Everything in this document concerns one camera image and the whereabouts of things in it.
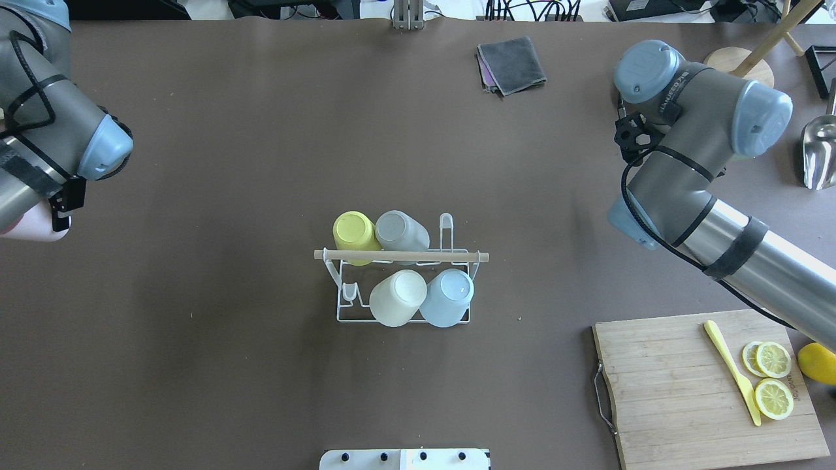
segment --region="cutting board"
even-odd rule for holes
[[[793,392],[787,419],[755,427],[702,324],[713,319],[743,375],[750,341],[775,341],[793,357],[781,379]],[[754,310],[597,323],[616,442],[624,470],[702,470],[830,455],[787,331]]]

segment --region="cloth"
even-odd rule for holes
[[[546,82],[540,58],[528,36],[501,43],[479,44],[477,58],[482,82],[488,91],[499,89],[503,96],[508,96]]]

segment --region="metal scoop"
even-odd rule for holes
[[[836,79],[830,84],[826,115],[804,126],[804,186],[824,189],[836,185]]]

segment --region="gray robotic arm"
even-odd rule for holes
[[[0,233],[42,200],[53,230],[69,227],[84,184],[133,149],[126,128],[69,80],[69,15],[62,1],[0,0]]]
[[[644,163],[629,184],[625,171],[624,197],[610,221],[640,243],[675,250],[836,350],[836,271],[708,192],[729,161],[756,157],[775,143],[792,114],[789,97],[687,62],[661,41],[624,53],[615,84],[649,122],[670,130],[636,154],[635,164]],[[616,140],[630,138],[629,129],[621,132]]]

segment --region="white floor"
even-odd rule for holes
[[[448,17],[461,19],[476,19],[477,15],[485,12],[485,0],[426,0],[437,5]],[[388,18],[393,0],[360,0],[360,16],[362,18]],[[524,0],[511,0],[509,4],[523,5]],[[192,19],[232,19],[226,0],[180,0],[186,7]],[[584,21],[609,21],[604,15],[604,7],[608,0],[581,0],[580,16]],[[535,4],[535,12],[539,13],[542,6]],[[533,15],[528,7],[514,8],[517,21],[531,21]],[[653,18],[634,20],[635,22],[656,23],[714,23],[708,12],[699,14],[676,13]],[[823,8],[820,8],[808,21],[811,24],[836,24]]]

